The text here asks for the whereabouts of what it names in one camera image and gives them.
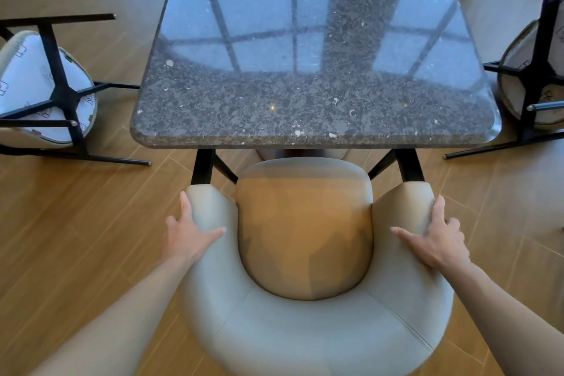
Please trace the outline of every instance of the granite table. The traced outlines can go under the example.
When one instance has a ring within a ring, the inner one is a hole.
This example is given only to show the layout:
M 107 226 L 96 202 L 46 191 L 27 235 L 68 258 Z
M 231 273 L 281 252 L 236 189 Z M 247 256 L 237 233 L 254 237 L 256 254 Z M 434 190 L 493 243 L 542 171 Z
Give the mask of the granite table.
M 500 127 L 458 0 L 166 0 L 130 130 L 320 149 L 469 147 Z

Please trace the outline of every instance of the round table base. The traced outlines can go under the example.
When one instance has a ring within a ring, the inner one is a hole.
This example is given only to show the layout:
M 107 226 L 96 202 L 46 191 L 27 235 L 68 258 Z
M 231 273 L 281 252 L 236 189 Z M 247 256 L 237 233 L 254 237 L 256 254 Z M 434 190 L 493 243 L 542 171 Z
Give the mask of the round table base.
M 264 149 L 257 152 L 263 160 L 298 157 L 343 159 L 347 149 Z

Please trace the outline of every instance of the table top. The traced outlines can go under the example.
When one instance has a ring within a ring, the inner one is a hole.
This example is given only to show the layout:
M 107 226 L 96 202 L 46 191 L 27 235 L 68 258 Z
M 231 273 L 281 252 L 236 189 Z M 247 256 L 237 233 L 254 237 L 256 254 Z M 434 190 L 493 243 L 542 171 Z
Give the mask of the table top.
M 148 147 L 453 147 L 501 127 L 458 0 L 167 0 Z

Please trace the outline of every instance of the hand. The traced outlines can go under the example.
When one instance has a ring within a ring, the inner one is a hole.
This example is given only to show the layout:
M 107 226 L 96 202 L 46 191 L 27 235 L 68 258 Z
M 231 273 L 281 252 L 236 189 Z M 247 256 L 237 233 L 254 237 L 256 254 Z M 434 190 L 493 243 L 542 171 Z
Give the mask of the hand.
M 433 204 L 431 224 L 423 236 L 391 228 L 411 251 L 426 265 L 443 274 L 453 265 L 470 262 L 470 252 L 464 244 L 464 234 L 457 219 L 444 219 L 444 198 L 439 195 Z
M 180 257 L 190 263 L 200 260 L 210 245 L 223 236 L 225 228 L 201 232 L 192 219 L 192 206 L 186 192 L 180 193 L 180 220 L 168 216 L 165 220 L 168 230 L 165 234 L 165 246 L 162 260 Z

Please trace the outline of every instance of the wooden floor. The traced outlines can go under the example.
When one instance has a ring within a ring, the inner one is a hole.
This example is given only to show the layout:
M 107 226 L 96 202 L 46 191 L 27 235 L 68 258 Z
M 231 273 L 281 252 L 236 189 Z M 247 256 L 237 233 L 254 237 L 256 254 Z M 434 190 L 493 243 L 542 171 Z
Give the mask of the wooden floor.
M 60 44 L 96 79 L 138 83 L 164 0 L 0 0 L 0 18 L 118 14 L 104 23 L 56 27 Z M 484 61 L 498 59 L 538 12 L 540 0 L 464 2 Z M 178 213 L 194 151 L 148 150 L 130 137 L 135 92 L 109 89 L 88 142 L 103 155 L 151 159 L 153 166 L 0 157 L 0 374 L 26 374 L 154 265 L 164 217 Z M 504 136 L 511 135 L 511 124 Z M 385 151 L 352 150 L 370 169 Z M 473 260 L 499 285 L 564 331 L 564 141 L 444 161 L 419 157 L 435 193 L 458 217 Z M 256 163 L 252 150 L 221 152 L 235 172 Z M 400 181 L 390 167 L 375 197 Z M 234 188 L 214 173 L 225 194 Z M 419 376 L 501 375 L 456 300 L 441 345 Z M 139 370 L 142 375 L 214 376 L 173 301 Z

